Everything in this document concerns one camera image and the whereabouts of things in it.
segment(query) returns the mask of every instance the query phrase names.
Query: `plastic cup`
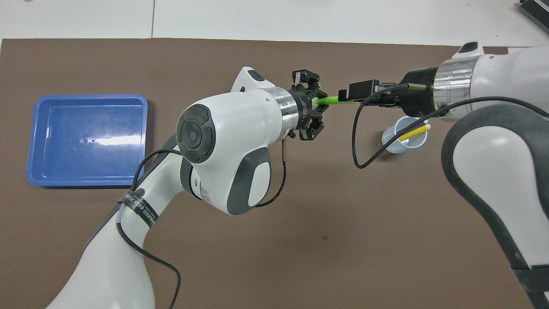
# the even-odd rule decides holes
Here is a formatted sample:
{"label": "plastic cup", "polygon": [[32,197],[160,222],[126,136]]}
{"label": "plastic cup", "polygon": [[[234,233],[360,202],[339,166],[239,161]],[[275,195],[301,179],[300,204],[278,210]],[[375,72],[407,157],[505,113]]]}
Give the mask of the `plastic cup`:
{"label": "plastic cup", "polygon": [[[414,121],[418,120],[419,118],[414,117],[408,117],[404,116],[396,121],[395,125],[388,128],[383,132],[383,135],[381,137],[382,144],[385,145],[386,142],[388,142],[393,136],[396,135],[396,133],[405,127],[409,126]],[[427,140],[427,132],[420,133],[416,136],[412,136],[411,138],[401,142],[400,140],[396,140],[389,147],[387,147],[387,151],[390,153],[403,153],[408,149],[415,149],[421,147],[425,141]]]}

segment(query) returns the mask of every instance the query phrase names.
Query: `brown surface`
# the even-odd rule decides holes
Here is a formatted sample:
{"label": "brown surface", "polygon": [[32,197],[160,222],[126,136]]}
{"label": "brown surface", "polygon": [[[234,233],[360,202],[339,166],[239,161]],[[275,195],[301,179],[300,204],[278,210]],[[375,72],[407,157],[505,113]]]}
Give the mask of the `brown surface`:
{"label": "brown surface", "polygon": [[[44,308],[123,189],[52,190],[25,179],[32,109],[45,94],[141,93],[150,101],[148,150],[192,102],[226,92],[249,65],[291,84],[307,68],[336,95],[350,82],[400,81],[456,47],[223,40],[3,40],[0,57],[0,308]],[[358,170],[356,106],[334,106],[314,142],[290,140],[278,201],[239,217],[177,196],[145,248],[177,266],[176,308],[527,308],[490,229],[440,167],[452,125],[432,121],[426,145]],[[366,108],[361,158],[401,111]],[[281,177],[272,145],[274,185]],[[175,280],[147,261],[158,308]]]}

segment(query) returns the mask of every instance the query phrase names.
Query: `black strap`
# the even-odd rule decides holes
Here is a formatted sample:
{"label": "black strap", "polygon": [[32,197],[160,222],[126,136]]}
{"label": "black strap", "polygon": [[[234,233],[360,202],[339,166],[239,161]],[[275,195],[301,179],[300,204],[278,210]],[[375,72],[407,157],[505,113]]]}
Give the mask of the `black strap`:
{"label": "black strap", "polygon": [[149,227],[152,227],[153,224],[156,223],[156,220],[158,220],[158,214],[150,204],[141,197],[144,193],[143,189],[137,189],[137,192],[128,190],[120,197],[118,202],[126,204],[134,213],[140,216]]}
{"label": "black strap", "polygon": [[549,291],[549,266],[528,269],[513,269],[520,286],[528,292]]}

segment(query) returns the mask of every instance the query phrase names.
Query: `yellow straw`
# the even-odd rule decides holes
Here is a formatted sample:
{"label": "yellow straw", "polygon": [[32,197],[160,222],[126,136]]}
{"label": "yellow straw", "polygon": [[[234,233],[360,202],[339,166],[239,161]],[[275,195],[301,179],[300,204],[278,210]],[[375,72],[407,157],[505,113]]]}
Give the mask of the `yellow straw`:
{"label": "yellow straw", "polygon": [[424,126],[420,126],[419,128],[415,129],[415,130],[412,130],[402,136],[399,137],[399,141],[401,142],[404,142],[405,140],[411,138],[411,137],[414,137],[418,134],[421,134],[423,132],[427,132],[427,130],[429,130],[431,128],[431,125],[430,124],[426,124]]}

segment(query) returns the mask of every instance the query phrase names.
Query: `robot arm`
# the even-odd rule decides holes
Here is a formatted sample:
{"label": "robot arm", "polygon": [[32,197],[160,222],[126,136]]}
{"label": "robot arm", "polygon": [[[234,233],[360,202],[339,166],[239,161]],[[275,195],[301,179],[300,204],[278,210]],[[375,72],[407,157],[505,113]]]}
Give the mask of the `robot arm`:
{"label": "robot arm", "polygon": [[117,223],[142,247],[150,227],[179,192],[232,215],[256,206],[271,182],[267,146],[295,137],[295,129],[321,130],[311,127],[312,119],[322,124],[311,108],[312,99],[326,96],[318,75],[301,70],[293,77],[295,84],[285,90],[245,67],[232,92],[188,107],[163,146],[182,155],[160,154],[137,186],[120,198],[128,207],[117,206],[108,215],[48,309],[154,308],[143,255],[125,243]]}
{"label": "robot arm", "polygon": [[[443,119],[459,120],[442,146],[450,184],[486,220],[521,287],[535,308],[549,308],[549,46],[507,55],[465,44],[439,67],[408,72],[399,90],[367,105],[400,107],[423,117],[459,101],[486,96],[516,98],[540,113],[501,101],[451,108]],[[339,101],[363,101],[393,84],[370,80],[340,90]]]}

